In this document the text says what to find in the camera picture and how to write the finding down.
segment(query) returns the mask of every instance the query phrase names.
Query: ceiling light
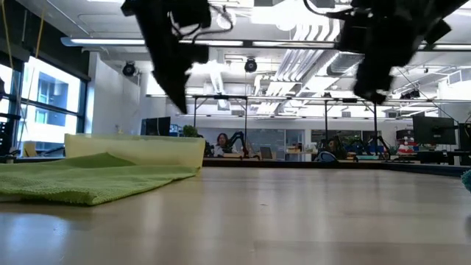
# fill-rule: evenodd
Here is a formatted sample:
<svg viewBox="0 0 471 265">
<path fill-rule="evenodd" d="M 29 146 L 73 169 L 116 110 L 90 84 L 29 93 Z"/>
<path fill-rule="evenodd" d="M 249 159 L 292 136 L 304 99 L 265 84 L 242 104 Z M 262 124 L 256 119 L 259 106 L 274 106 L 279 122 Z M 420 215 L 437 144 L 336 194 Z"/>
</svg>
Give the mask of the ceiling light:
<svg viewBox="0 0 471 265">
<path fill-rule="evenodd" d="M 254 41 L 254 47 L 283 48 L 283 49 L 333 49 L 334 42 L 330 41 Z"/>
<path fill-rule="evenodd" d="M 248 96 L 248 99 L 267 99 L 267 100 L 284 100 L 287 96 Z"/>
<path fill-rule="evenodd" d="M 191 43 L 191 40 L 181 40 L 180 43 Z M 195 44 L 208 46 L 243 46 L 241 40 L 196 40 Z"/>
<path fill-rule="evenodd" d="M 254 0 L 208 0 L 210 4 L 225 7 L 253 7 Z"/>
<path fill-rule="evenodd" d="M 444 50 L 471 50 L 471 45 L 460 45 L 460 44 L 437 44 L 433 49 L 444 49 Z"/>
<path fill-rule="evenodd" d="M 75 43 L 76 45 L 129 45 L 129 46 L 142 46 L 146 43 L 144 40 L 139 39 L 96 39 L 96 38 L 89 38 L 89 39 L 73 39 L 71 38 L 70 41 Z"/>
<path fill-rule="evenodd" d="M 87 0 L 87 1 L 96 1 L 96 2 L 108 2 L 108 3 L 120 3 L 122 4 L 124 0 Z"/>
<path fill-rule="evenodd" d="M 145 46 L 142 39 L 107 39 L 107 38 L 61 38 L 65 46 Z M 191 43 L 191 40 L 181 40 L 180 43 Z M 195 44 L 215 47 L 243 46 L 241 40 L 196 40 Z"/>
</svg>

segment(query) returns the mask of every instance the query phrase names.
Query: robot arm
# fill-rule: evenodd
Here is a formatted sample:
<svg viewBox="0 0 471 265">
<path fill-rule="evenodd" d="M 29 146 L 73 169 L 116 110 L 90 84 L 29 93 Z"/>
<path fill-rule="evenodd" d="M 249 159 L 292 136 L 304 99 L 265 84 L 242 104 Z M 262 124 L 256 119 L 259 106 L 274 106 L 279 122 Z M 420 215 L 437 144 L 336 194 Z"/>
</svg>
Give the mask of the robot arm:
<svg viewBox="0 0 471 265">
<path fill-rule="evenodd" d="M 243 132 L 236 132 L 234 135 L 229 139 L 229 143 L 227 145 L 228 149 L 231 149 L 234 147 L 234 144 L 236 143 L 237 140 L 241 140 L 242 142 L 242 152 L 244 152 L 244 157 L 248 158 L 249 157 L 249 151 L 247 150 L 247 146 L 245 145 L 245 139 L 244 139 L 244 133 Z"/>
<path fill-rule="evenodd" d="M 304 4 L 311 12 L 345 21 L 336 48 L 365 55 L 358 66 L 353 92 L 377 104 L 386 100 L 377 91 L 389 90 L 393 80 L 389 75 L 391 68 L 409 63 L 423 41 L 433 48 L 451 30 L 443 18 L 467 2 L 353 0 L 353 8 L 319 14 L 308 1 L 304 0 Z"/>
</svg>

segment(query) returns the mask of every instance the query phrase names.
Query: desk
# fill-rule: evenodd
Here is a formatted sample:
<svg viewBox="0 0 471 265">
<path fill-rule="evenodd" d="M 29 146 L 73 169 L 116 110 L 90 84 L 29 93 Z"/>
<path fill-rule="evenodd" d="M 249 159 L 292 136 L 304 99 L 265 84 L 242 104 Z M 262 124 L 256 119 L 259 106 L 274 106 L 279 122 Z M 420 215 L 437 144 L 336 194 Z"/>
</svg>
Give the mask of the desk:
<svg viewBox="0 0 471 265">
<path fill-rule="evenodd" d="M 203 168 L 96 207 L 3 203 L 0 264 L 465 264 L 469 196 L 433 175 Z"/>
<path fill-rule="evenodd" d="M 286 152 L 285 160 L 288 160 L 289 155 L 297 155 L 297 161 L 299 162 L 311 162 L 312 155 L 317 155 L 317 152 Z"/>
<path fill-rule="evenodd" d="M 454 165 L 455 164 L 455 157 L 467 157 L 471 155 L 471 151 L 452 151 L 452 152 L 447 152 L 447 158 L 448 158 L 448 165 Z"/>
</svg>

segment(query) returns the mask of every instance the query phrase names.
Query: security camera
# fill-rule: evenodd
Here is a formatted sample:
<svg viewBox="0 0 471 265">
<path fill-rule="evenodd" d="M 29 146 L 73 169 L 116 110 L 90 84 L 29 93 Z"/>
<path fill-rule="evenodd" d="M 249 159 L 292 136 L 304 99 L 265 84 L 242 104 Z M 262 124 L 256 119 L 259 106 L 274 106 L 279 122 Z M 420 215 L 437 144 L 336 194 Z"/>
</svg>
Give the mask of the security camera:
<svg viewBox="0 0 471 265">
<path fill-rule="evenodd" d="M 126 65 L 123 67 L 123 75 L 126 77 L 134 77 L 138 73 L 134 65 L 135 62 L 126 62 Z"/>
<path fill-rule="evenodd" d="M 247 62 L 245 63 L 245 71 L 247 73 L 253 73 L 257 71 L 257 63 L 255 62 L 254 58 L 247 58 Z"/>
</svg>

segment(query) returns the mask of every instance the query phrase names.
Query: cable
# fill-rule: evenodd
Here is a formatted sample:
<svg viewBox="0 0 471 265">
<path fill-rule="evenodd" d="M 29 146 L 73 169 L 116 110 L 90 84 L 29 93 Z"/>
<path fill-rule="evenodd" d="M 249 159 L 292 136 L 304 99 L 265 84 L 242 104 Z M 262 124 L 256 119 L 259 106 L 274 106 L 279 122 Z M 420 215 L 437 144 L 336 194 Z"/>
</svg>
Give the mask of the cable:
<svg viewBox="0 0 471 265">
<path fill-rule="evenodd" d="M 195 43 L 196 39 L 199 37 L 199 36 L 203 36 L 203 35 L 207 35 L 207 34 L 216 34 L 216 33 L 226 33 L 226 32 L 230 32 L 231 30 L 233 30 L 234 28 L 234 24 L 233 22 L 230 20 L 229 16 L 227 15 L 226 13 L 226 7 L 222 7 L 222 10 L 220 10 L 218 7 L 215 7 L 213 6 L 212 4 L 210 4 L 210 7 L 213 8 L 215 11 L 217 11 L 219 14 L 222 15 L 222 17 L 230 23 L 230 28 L 229 29 L 219 29 L 219 30 L 211 30 L 211 31 L 207 31 L 207 32 L 199 32 L 197 33 L 194 37 L 193 37 L 193 41 L 192 41 L 192 44 Z"/>
<path fill-rule="evenodd" d="M 327 16 L 326 14 L 323 14 L 323 13 L 319 13 L 317 11 L 315 11 L 308 3 L 308 0 L 303 0 L 304 2 L 304 5 L 306 6 L 306 8 L 311 11 L 312 13 L 316 14 L 316 15 L 321 15 L 321 16 Z"/>
<path fill-rule="evenodd" d="M 396 67 L 396 69 L 400 72 L 400 74 L 403 75 L 403 77 L 409 82 L 412 84 L 412 82 L 409 80 L 409 78 L 407 78 L 407 76 L 399 69 L 399 67 Z M 427 95 L 425 95 L 423 92 L 421 92 L 420 89 L 416 88 L 417 91 L 419 91 L 419 93 L 422 94 L 422 96 L 424 96 L 428 101 L 430 101 L 433 105 L 435 105 L 436 108 L 438 108 L 440 111 L 442 111 L 446 116 L 450 117 L 452 120 L 456 121 L 458 124 L 459 124 L 459 121 L 457 121 L 455 118 L 453 118 L 450 114 L 446 113 L 443 109 L 440 108 L 440 106 L 438 106 L 435 102 L 433 102 L 432 100 L 430 100 Z"/>
<path fill-rule="evenodd" d="M 43 26 L 44 26 L 44 15 L 45 14 L 46 14 L 46 8 L 44 7 L 43 12 L 41 13 L 41 23 L 40 23 L 40 26 L 39 26 L 38 42 L 36 43 L 36 55 L 35 55 L 36 60 L 39 58 L 39 48 L 40 48 L 40 45 L 41 45 L 41 38 L 43 37 Z M 34 78 L 34 76 L 35 76 L 35 71 L 36 71 L 36 66 L 34 66 L 33 69 L 32 69 L 32 78 Z M 28 115 L 28 106 L 29 106 L 29 98 L 31 96 L 32 79 L 30 81 L 31 82 L 29 83 L 28 96 L 26 98 L 26 106 L 24 108 L 25 109 L 25 111 L 24 111 L 24 126 L 21 128 L 21 134 L 20 134 L 20 139 L 18 141 L 18 148 L 17 149 L 20 149 L 21 140 L 23 139 L 24 128 L 26 127 L 26 117 Z"/>
<path fill-rule="evenodd" d="M 12 57 L 12 50 L 11 50 L 11 45 L 10 45 L 10 35 L 8 34 L 8 24 L 7 24 L 7 12 L 5 11 L 5 0 L 3 0 L 0 5 L 1 5 L 1 13 L 3 15 L 3 24 L 4 24 L 4 30 L 5 30 L 5 40 L 7 41 L 7 51 L 8 51 L 8 57 L 9 57 L 9 60 L 10 60 L 10 68 L 14 69 L 13 67 L 13 57 Z M 16 82 L 16 78 L 13 78 L 13 87 L 15 88 L 15 92 L 16 92 L 16 104 L 17 106 L 19 106 L 21 104 L 21 95 L 20 95 L 20 90 L 18 88 L 18 83 Z M 23 117 L 25 117 L 24 119 L 26 119 L 26 114 L 23 112 L 23 110 L 21 109 L 20 107 L 20 111 L 21 111 L 21 115 Z M 23 134 L 23 129 L 26 128 L 26 131 L 28 132 L 28 126 L 26 125 L 26 122 L 24 122 L 24 126 L 21 128 L 22 129 L 22 132 L 21 134 Z"/>
<path fill-rule="evenodd" d="M 192 35 L 192 34 L 194 34 L 196 31 L 198 31 L 198 29 L 201 29 L 201 24 L 198 24 L 198 26 L 197 26 L 195 29 L 191 30 L 190 32 L 183 34 L 182 37 L 187 37 L 187 36 L 189 36 L 189 35 Z"/>
</svg>

